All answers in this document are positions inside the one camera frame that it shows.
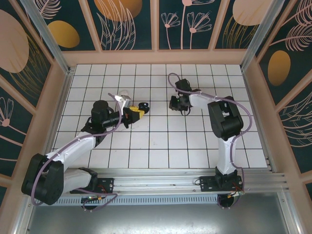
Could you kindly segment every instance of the purple cable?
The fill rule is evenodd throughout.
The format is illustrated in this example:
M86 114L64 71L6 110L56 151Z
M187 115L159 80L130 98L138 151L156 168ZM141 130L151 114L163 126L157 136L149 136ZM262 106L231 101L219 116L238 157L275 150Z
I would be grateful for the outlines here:
M118 196L118 194L100 194L100 193L92 193L92 192L87 191L87 190L84 190L84 189L76 189L76 190L81 191L81 192L84 192L84 193L87 193L87 194L94 194L94 195L98 195L98 196L103 196L103 195L105 195L105 196L111 196L111 195L114 195L114 197L113 197L112 199L110 199L108 202L106 202L106 203L103 204L103 205L97 206L97 207L95 207L95 208L92 209L92 210L87 210L87 209L85 208L85 204L88 202L88 200L85 201L85 202L83 203L82 207L83 207L83 209L84 209L85 212L88 211L88 212L90 212L90 213L91 213L91 212L95 212L95 211L99 211L100 209L103 209L105 206L107 206L109 203L111 203L113 200L115 200L116 197Z
M67 145L65 145L63 148L61 148L57 153L55 153L55 155L53 155L50 159L48 159L48 161L46 161L44 163L44 165L41 167L41 169L39 170L38 174L37 174L37 177L35 179L35 182L34 182L34 185L33 185L33 188L31 190L31 201L33 203L34 206L40 206L43 202L39 202L39 203L36 203L35 201L35 191L36 191L36 187L37 187L37 184L38 184L38 181L39 181L39 178L42 174L42 172L44 171L44 169L49 165L49 163L54 159L56 158L60 153L62 153L64 150L66 150L68 147L72 146L74 143L76 143L77 141L79 140L82 140L82 139L85 139L85 138L88 138L88 137L102 137L102 136L105 136L105 135L108 135L110 133L113 133L114 131L116 131L116 129L119 127L119 125L121 124L121 119L122 119L122 115L121 115L121 107L119 106L118 104L118 101L115 99L115 97L112 95L112 94L108 94L109 96L111 96L115 103L117 104L117 108L119 110L119 121L117 123L117 125L115 126L115 128L113 128L112 130L108 131L108 132L105 132L105 133L102 133L102 134L90 134L90 135L85 135L81 138L77 138L75 140L73 140L72 142L68 143Z
M234 166L236 169L241 169L242 171L242 182L243 182L243 189L245 188L245 175L244 175L244 169L242 167L237 167L234 162L233 162L233 144L234 142L239 138L241 137L242 135L244 135L246 132L248 132L251 127L252 127L252 124L253 124L253 119L252 119L252 115L249 113L249 111L246 109L246 107L244 107L242 104L236 102L236 101L233 101L233 100L230 100L230 99L226 99L226 98L223 98L223 97L217 97L217 96L213 96L213 95L209 95L209 94L206 94L206 93L203 93L201 91L197 91L197 92L188 92L188 91L183 91L181 89L178 89L176 88L170 81L170 76L176 76L178 77L178 79L180 79L180 77L176 74L176 73L170 73L168 75L168 82L169 84L178 92L181 92L181 93L185 93L185 94L201 94L207 98L211 98L211 99L214 99L214 100L222 100L222 101L227 101L227 102L230 102L230 103L233 103L237 106L239 106L240 108L242 108L248 115L249 117L249 126L247 127L247 129L243 132L241 132L239 135L235 136L231 142L231 146L230 146L230 160L231 160L231 164L232 166Z

